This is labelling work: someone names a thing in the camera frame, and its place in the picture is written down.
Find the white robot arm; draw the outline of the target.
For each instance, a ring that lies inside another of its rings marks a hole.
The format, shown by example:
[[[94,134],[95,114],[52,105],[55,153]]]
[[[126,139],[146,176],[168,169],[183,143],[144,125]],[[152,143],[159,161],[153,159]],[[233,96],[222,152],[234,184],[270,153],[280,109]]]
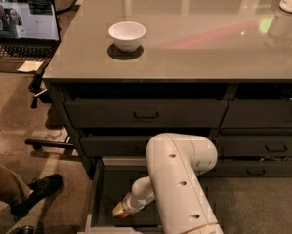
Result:
[[[224,234],[197,177],[212,170],[215,145],[203,136],[164,133],[146,146],[148,176],[112,210],[125,218],[155,202],[165,234]]]

